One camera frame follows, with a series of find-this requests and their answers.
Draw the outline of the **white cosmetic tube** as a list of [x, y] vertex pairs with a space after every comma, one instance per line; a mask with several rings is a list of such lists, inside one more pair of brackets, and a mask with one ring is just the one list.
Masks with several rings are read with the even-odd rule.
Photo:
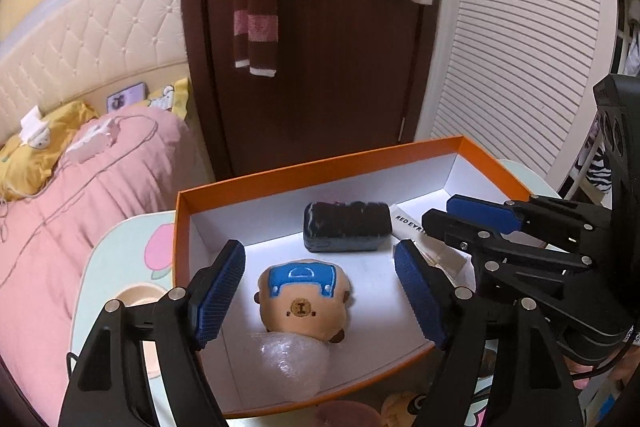
[[475, 291], [474, 268], [468, 254], [428, 236], [420, 223], [397, 205], [390, 206], [390, 221], [392, 221], [392, 234], [396, 239], [400, 241], [410, 239], [427, 263], [444, 271], [451, 283], [456, 286], [466, 286]]

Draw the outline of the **cartoon figure keychain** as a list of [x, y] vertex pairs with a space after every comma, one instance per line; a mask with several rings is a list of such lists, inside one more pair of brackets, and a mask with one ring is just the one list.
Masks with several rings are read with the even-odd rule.
[[382, 424], [386, 427], [411, 427], [422, 410], [425, 399], [425, 393], [392, 393], [381, 407]]

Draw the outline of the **pink plastic capsule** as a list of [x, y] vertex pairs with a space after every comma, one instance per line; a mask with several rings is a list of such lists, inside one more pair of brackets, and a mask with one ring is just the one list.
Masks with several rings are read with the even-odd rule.
[[373, 407], [355, 401], [330, 401], [314, 410], [318, 427], [381, 427], [382, 417]]

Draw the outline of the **dark red patterned pouch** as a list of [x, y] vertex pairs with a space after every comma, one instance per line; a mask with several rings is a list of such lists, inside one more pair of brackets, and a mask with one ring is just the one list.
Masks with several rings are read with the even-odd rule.
[[311, 202], [304, 210], [303, 242], [311, 253], [377, 251], [391, 235], [385, 202]]

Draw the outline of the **bubble wrap bundle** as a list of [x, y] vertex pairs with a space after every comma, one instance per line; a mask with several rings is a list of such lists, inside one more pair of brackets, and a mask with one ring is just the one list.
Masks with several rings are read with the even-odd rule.
[[329, 343], [294, 333], [254, 333], [258, 366], [269, 386], [285, 401], [313, 398], [329, 372]]

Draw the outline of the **capybara plush with blue cap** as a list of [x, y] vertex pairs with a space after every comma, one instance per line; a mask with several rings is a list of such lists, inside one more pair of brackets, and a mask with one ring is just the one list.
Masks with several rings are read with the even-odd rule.
[[344, 340], [352, 285], [338, 265], [311, 259], [271, 265], [257, 286], [254, 300], [267, 332]]

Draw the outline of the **orange storage box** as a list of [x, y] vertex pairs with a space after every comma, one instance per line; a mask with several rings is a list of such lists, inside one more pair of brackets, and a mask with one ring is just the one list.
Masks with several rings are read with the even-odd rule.
[[311, 404], [334, 400], [416, 363], [431, 349], [394, 270], [395, 239], [375, 251], [322, 253], [303, 242], [312, 202], [384, 202], [413, 219], [463, 194], [491, 202], [526, 199], [522, 182], [474, 142], [455, 136], [397, 145], [241, 176], [179, 194], [174, 281], [186, 285], [227, 242], [245, 271], [218, 337], [201, 355], [228, 418], [292, 410], [265, 374], [260, 314], [283, 324], [326, 322], [327, 343], [303, 355], [317, 385]]

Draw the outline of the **dark wooden door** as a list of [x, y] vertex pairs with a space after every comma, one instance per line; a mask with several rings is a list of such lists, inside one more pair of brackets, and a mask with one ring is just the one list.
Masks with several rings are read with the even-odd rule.
[[181, 0], [193, 98], [218, 180], [411, 142], [438, 7], [278, 0], [278, 70], [233, 63], [232, 0]]

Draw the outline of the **pink duvet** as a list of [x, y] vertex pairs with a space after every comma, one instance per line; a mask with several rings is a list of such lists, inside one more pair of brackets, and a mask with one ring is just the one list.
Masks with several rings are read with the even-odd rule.
[[114, 114], [115, 142], [82, 164], [61, 160], [37, 195], [1, 211], [1, 358], [44, 425], [58, 422], [78, 291], [99, 240], [120, 222], [174, 208], [195, 140], [168, 110]]

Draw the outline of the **yellow pillow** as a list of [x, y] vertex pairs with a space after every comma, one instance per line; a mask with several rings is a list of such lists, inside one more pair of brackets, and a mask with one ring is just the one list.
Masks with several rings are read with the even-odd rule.
[[73, 101], [42, 115], [51, 130], [51, 143], [44, 150], [23, 144], [20, 132], [11, 136], [1, 149], [1, 198], [9, 202], [37, 194], [76, 133], [98, 117], [83, 101]]

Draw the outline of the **purple phone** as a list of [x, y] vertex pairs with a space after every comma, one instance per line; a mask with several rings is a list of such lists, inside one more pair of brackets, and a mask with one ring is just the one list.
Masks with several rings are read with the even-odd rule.
[[123, 107], [143, 102], [147, 93], [148, 90], [146, 90], [146, 84], [144, 82], [132, 84], [129, 87], [110, 94], [106, 98], [106, 111], [107, 113], [113, 113]]

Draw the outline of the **cream tufted headboard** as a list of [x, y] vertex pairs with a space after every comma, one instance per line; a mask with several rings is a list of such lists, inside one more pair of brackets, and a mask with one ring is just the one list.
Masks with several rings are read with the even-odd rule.
[[181, 0], [70, 0], [2, 56], [1, 138], [33, 107], [188, 72]]

